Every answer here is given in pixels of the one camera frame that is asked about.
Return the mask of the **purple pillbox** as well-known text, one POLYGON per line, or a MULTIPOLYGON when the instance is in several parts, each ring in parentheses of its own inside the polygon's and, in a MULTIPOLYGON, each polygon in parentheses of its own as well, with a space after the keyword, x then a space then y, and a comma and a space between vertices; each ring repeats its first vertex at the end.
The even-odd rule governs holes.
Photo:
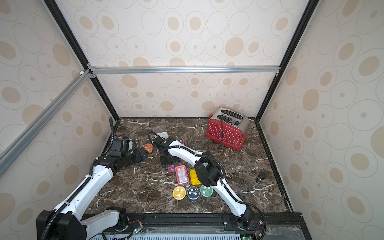
POLYGON ((174 165, 168 165, 168 173, 170 173, 170 174, 175 173, 175 166, 174 165))
POLYGON ((179 142, 186 146, 188 144, 188 138, 187 137, 180 138, 179 142))

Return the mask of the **red pillbox clear lid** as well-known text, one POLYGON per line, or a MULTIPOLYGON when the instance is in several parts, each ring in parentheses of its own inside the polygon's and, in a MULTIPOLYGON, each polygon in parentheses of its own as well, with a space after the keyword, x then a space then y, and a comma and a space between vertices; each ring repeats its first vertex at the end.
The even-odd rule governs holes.
POLYGON ((186 184, 189 182, 189 176, 185 165, 175 167, 175 173, 179 185, 186 184))

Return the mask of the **white pillbox with amber lid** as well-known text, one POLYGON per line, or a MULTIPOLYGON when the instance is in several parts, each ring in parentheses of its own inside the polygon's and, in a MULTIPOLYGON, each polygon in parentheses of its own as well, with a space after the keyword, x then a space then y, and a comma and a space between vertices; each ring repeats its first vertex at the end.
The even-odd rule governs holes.
POLYGON ((197 172, 195 170, 190 171, 190 180, 191 180, 192 186, 202 185, 202 183, 198 179, 198 175, 197 175, 197 172))

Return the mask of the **yellow round pillbox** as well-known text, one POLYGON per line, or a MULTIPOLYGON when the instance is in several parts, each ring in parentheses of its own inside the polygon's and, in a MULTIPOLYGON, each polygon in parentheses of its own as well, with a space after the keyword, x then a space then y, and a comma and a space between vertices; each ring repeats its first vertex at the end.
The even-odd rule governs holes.
POLYGON ((177 186, 173 189, 173 197, 180 201, 186 197, 186 189, 182 186, 177 186))

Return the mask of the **dark blue round pillbox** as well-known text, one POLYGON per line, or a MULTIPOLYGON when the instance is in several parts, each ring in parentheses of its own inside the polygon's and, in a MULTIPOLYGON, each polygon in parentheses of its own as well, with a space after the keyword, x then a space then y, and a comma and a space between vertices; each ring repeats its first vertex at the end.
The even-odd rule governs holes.
POLYGON ((197 200, 200 197, 200 191, 195 186, 189 187, 187 190, 187 196, 190 200, 197 200))

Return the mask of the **green round pillbox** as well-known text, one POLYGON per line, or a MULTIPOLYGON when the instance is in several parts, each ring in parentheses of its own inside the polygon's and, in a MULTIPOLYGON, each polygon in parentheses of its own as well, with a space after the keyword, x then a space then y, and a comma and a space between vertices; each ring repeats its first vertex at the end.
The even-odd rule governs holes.
POLYGON ((204 185, 201 185, 200 187, 200 193, 203 197, 209 198, 212 196, 213 192, 214 190, 211 187, 206 187, 204 185))

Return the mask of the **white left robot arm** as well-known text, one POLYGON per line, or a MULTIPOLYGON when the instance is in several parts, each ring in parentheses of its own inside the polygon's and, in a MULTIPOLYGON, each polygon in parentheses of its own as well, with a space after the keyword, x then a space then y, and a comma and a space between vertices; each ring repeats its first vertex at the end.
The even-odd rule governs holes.
POLYGON ((100 214, 83 215, 101 188, 120 170, 148 158, 148 151, 131 139, 111 133, 109 146, 90 165, 89 174, 76 189, 51 211, 42 211, 36 219, 39 240, 89 240, 104 230, 123 232, 129 218, 124 208, 110 207, 100 214))

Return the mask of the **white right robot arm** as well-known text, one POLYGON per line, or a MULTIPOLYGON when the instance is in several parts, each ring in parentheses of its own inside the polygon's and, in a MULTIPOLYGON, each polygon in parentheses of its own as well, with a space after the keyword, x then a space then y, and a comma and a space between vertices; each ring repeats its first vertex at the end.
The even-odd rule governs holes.
POLYGON ((172 137, 162 138, 149 131, 148 138, 158 153, 164 156, 177 157, 192 165, 199 181, 212 188, 228 205, 232 214, 238 217, 238 222, 243 229, 249 229, 253 224, 262 226, 266 230, 266 221, 262 211, 251 203, 244 202, 231 189, 226 181, 226 171, 211 152, 198 152, 186 147, 172 137))

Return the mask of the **white pillbox clear lid rear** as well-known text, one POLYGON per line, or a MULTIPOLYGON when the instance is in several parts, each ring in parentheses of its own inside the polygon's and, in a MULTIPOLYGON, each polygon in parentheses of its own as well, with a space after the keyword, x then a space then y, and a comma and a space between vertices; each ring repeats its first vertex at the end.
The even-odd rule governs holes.
POLYGON ((167 127, 165 125, 154 127, 153 130, 156 134, 158 134, 162 138, 166 139, 169 137, 167 127))

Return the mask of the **orange pillbox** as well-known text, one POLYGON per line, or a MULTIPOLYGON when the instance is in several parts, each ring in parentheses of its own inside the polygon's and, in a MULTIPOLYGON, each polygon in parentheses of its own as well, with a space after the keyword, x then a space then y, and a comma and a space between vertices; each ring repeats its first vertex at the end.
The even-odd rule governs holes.
POLYGON ((152 152, 153 152, 153 145, 152 145, 152 144, 145 144, 145 145, 143 145, 143 148, 144 148, 148 153, 152 153, 152 152))

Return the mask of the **red and silver toaster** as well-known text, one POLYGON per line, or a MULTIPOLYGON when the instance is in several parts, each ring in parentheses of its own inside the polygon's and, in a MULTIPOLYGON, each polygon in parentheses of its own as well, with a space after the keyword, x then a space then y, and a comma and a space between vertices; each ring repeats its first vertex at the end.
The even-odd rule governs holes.
POLYGON ((220 107, 209 115, 205 136, 235 150, 246 140, 250 119, 233 110, 220 107))

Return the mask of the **small black cap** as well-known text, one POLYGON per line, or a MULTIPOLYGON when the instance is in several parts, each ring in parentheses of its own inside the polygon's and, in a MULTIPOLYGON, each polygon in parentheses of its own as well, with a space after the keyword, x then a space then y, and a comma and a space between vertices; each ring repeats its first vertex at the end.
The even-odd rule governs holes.
POLYGON ((257 176, 257 182, 263 181, 267 178, 267 173, 265 172, 259 172, 257 176))

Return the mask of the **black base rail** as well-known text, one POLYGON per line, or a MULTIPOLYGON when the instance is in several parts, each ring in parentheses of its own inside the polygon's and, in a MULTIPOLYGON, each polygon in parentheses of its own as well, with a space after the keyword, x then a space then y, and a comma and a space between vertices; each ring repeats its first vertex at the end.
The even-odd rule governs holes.
POLYGON ((299 213, 255 215, 248 230, 242 230, 232 214, 129 214, 128 228, 109 228, 95 240, 128 237, 139 225, 133 240, 310 240, 304 218, 299 213))

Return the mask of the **aluminium frame side bar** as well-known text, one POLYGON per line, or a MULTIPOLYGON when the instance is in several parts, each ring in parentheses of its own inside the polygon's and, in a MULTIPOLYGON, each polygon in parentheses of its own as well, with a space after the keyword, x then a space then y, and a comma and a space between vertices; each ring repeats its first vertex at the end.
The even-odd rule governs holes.
POLYGON ((32 140, 41 132, 48 122, 59 112, 73 93, 89 79, 90 70, 79 74, 58 96, 45 108, 37 118, 9 145, 1 154, 1 175, 3 175, 14 161, 20 156, 32 140))

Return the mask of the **aluminium frame crossbar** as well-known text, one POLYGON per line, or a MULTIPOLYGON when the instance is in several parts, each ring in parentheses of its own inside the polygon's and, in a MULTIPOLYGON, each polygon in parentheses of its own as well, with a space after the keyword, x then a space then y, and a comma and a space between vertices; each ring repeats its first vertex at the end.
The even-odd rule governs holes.
POLYGON ((279 73, 279 66, 91 67, 94 74, 279 73))

